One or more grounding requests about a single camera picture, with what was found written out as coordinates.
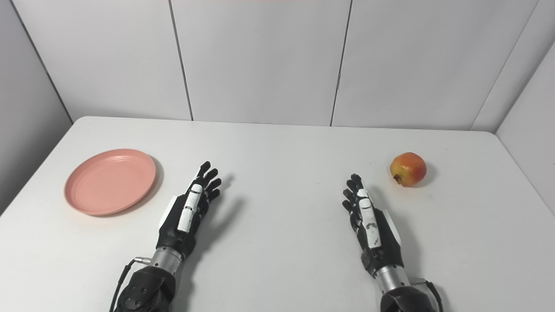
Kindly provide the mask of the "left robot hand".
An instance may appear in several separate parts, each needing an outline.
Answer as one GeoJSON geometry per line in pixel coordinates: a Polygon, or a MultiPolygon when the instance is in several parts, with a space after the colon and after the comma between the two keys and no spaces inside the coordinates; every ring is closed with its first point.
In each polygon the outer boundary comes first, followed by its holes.
{"type": "Polygon", "coordinates": [[[222,180],[209,161],[204,162],[184,194],[172,201],[159,226],[156,248],[168,247],[188,257],[196,247],[196,233],[210,204],[220,195],[222,180]]]}

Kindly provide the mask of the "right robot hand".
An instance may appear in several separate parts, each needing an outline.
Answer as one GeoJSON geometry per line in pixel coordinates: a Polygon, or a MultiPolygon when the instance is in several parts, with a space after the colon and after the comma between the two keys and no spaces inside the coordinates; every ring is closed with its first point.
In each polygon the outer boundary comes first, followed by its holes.
{"type": "Polygon", "coordinates": [[[404,267],[400,237],[387,211],[376,208],[361,176],[352,174],[343,190],[343,207],[362,249],[362,263],[373,277],[385,267],[404,267]]]}

